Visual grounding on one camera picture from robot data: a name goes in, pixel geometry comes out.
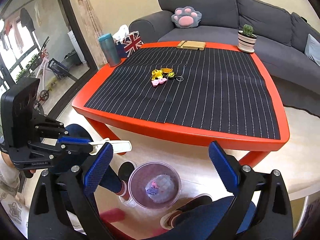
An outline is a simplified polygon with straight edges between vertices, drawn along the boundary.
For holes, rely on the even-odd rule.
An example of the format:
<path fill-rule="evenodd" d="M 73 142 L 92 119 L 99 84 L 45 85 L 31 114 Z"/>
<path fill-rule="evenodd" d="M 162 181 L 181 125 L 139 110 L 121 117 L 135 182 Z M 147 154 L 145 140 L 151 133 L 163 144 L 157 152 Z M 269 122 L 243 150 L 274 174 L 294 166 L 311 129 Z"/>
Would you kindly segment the yellow smiley badge reel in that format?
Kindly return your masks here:
<path fill-rule="evenodd" d="M 177 76 L 174 72 L 169 72 L 167 74 L 167 79 L 168 80 L 176 80 L 178 82 L 182 82 L 184 80 L 183 76 Z"/>

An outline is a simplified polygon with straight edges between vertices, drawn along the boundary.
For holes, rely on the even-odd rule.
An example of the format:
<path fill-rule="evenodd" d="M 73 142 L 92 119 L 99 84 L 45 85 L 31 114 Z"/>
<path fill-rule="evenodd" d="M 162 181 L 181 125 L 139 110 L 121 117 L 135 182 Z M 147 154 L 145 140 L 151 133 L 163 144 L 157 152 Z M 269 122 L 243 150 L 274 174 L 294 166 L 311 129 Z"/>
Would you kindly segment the pink bicycle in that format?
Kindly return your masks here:
<path fill-rule="evenodd" d="M 36 73 L 36 78 L 42 80 L 42 90 L 40 91 L 37 99 L 34 103 L 34 108 L 40 112 L 44 113 L 41 102 L 46 102 L 49 99 L 49 90 L 46 89 L 46 68 L 49 66 L 49 53 L 46 50 L 47 43 L 49 42 L 49 36 L 45 39 L 39 53 L 37 54 L 37 58 L 42 60 L 41 64 Z"/>

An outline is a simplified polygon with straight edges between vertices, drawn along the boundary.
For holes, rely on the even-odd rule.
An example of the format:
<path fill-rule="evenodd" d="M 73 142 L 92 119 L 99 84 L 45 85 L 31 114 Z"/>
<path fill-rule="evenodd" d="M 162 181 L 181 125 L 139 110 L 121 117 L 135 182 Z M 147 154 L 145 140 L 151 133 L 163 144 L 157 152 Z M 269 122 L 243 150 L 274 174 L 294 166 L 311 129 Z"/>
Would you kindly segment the red coffee table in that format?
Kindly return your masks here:
<path fill-rule="evenodd" d="M 177 45 L 178 42 L 176 41 L 158 42 L 145 44 L 140 49 L 158 47 L 176 48 Z M 213 42 L 208 42 L 205 49 L 207 48 L 240 51 L 234 45 Z M 114 69 L 121 65 L 126 59 L 122 59 L 121 63 L 115 67 L 110 67 L 109 65 L 103 66 L 103 68 L 101 68 L 101 70 L 99 70 L 80 90 L 74 98 L 72 106 L 79 114 L 87 119 L 92 127 L 103 138 L 109 137 L 115 139 L 116 135 L 112 131 L 112 127 L 116 127 L 148 137 L 196 146 L 208 146 L 212 141 L 217 141 L 222 148 L 246 151 L 246 155 L 240 162 L 242 164 L 255 166 L 270 152 L 281 149 L 288 142 L 290 130 L 280 95 L 267 69 L 257 55 L 248 55 L 252 57 L 257 65 L 271 96 L 280 131 L 279 139 L 250 137 L 247 135 L 217 132 L 170 123 L 152 122 L 87 108 L 85 106 L 86 102 L 112 74 Z"/>

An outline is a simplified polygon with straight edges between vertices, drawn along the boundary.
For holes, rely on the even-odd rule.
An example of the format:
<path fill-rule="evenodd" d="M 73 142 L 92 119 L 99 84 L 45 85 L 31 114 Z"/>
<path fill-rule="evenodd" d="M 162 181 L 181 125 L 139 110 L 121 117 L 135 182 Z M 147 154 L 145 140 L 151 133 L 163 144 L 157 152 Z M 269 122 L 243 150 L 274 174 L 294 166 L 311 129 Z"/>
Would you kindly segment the dark striped table mat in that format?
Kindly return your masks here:
<path fill-rule="evenodd" d="M 153 87 L 151 72 L 166 67 L 184 80 Z M 140 49 L 114 69 L 85 106 L 152 122 L 280 138 L 265 80 L 252 57 L 240 51 Z"/>

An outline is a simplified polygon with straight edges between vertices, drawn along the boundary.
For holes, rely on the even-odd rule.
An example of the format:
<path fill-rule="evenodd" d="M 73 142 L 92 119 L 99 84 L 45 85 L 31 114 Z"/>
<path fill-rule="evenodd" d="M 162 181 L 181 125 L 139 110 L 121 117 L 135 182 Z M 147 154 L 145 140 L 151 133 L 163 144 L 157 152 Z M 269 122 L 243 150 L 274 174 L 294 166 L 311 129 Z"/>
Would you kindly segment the yellow duck toy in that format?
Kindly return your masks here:
<path fill-rule="evenodd" d="M 155 69 L 151 72 L 151 80 L 155 79 L 162 79 L 163 78 L 163 72 L 161 69 Z"/>

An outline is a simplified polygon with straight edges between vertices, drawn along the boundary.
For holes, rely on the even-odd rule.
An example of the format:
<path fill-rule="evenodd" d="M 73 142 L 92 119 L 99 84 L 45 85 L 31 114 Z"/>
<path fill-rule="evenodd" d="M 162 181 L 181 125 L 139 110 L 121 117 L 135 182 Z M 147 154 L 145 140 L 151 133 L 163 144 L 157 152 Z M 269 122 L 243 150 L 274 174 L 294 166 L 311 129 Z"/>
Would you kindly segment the teal tumbler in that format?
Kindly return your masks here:
<path fill-rule="evenodd" d="M 98 41 L 110 67 L 120 64 L 121 59 L 112 35 L 110 33 L 104 34 L 98 38 Z"/>

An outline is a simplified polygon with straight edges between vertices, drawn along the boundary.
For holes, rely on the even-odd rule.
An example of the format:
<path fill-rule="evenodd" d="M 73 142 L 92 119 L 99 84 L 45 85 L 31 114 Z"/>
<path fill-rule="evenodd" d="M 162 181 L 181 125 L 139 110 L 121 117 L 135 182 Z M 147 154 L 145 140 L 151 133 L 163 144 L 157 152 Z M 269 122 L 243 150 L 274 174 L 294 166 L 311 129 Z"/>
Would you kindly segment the union jack tissue box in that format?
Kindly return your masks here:
<path fill-rule="evenodd" d="M 126 24 L 121 25 L 112 37 L 116 45 L 117 53 L 121 59 L 130 57 L 144 44 L 139 31 L 129 32 Z"/>

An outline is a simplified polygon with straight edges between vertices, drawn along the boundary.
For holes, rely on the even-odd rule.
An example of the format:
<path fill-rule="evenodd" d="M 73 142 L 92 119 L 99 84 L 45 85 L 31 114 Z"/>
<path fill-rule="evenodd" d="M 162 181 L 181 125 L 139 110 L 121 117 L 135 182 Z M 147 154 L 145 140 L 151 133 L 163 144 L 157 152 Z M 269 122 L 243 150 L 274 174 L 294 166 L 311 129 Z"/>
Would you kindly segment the orange yellow cat tag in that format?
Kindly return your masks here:
<path fill-rule="evenodd" d="M 172 68 L 161 68 L 161 71 L 163 74 L 169 74 L 170 72 L 173 72 L 173 69 Z"/>

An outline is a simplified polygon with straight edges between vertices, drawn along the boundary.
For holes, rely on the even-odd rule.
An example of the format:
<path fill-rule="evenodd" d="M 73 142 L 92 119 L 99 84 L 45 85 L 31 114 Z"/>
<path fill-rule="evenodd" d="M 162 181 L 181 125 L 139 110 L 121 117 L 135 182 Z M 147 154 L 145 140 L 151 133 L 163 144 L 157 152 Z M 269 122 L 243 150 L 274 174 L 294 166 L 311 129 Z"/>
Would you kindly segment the wooden phone stand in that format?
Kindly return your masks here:
<path fill-rule="evenodd" d="M 189 49 L 189 50 L 200 50 L 203 51 L 206 47 L 206 42 L 200 41 L 181 41 L 176 48 L 178 49 Z"/>

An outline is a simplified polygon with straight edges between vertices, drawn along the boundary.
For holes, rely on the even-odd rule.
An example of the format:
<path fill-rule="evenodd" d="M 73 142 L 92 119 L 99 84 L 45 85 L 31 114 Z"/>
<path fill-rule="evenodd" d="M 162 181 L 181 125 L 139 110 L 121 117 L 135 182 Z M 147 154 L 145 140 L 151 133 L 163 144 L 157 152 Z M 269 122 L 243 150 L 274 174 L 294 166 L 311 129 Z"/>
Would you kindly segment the potted cactus striped pot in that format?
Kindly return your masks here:
<path fill-rule="evenodd" d="M 245 24 L 242 30 L 238 31 L 238 49 L 246 53 L 254 53 L 254 45 L 257 36 L 253 34 L 253 27 Z"/>

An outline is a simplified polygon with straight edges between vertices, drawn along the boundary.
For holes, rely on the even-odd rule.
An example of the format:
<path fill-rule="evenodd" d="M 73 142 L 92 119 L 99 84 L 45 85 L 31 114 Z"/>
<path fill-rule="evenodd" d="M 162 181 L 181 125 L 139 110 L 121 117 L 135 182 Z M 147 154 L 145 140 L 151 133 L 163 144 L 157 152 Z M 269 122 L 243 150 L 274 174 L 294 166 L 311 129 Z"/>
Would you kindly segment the dark grey sofa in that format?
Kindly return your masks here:
<path fill-rule="evenodd" d="M 136 19 L 130 31 L 138 31 L 144 43 L 194 40 L 238 44 L 244 24 L 257 36 L 254 49 L 268 72 L 319 93 L 319 65 L 308 58 L 308 35 L 319 32 L 297 13 L 260 0 L 158 0 L 159 12 Z M 195 28 L 178 28 L 171 18 L 175 10 L 192 7 L 202 14 Z"/>

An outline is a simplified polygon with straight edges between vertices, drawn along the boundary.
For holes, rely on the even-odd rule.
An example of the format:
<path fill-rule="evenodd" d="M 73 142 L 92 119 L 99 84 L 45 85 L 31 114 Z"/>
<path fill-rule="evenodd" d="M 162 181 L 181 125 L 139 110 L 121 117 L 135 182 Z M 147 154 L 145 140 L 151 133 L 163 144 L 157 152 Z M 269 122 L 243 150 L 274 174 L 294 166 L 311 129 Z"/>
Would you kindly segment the light blue pillow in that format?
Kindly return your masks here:
<path fill-rule="evenodd" d="M 320 43 L 311 34 L 308 34 L 304 54 L 320 66 Z"/>

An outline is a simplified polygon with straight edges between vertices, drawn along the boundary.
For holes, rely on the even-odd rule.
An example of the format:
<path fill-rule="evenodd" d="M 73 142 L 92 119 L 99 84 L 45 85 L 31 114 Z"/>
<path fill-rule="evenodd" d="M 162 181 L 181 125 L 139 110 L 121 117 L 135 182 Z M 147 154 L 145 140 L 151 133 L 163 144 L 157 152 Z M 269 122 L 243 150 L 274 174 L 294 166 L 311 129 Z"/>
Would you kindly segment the cat paw cushion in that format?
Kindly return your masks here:
<path fill-rule="evenodd" d="M 171 16 L 172 22 L 178 28 L 196 28 L 202 19 L 202 14 L 193 7 L 183 7 L 175 9 Z"/>

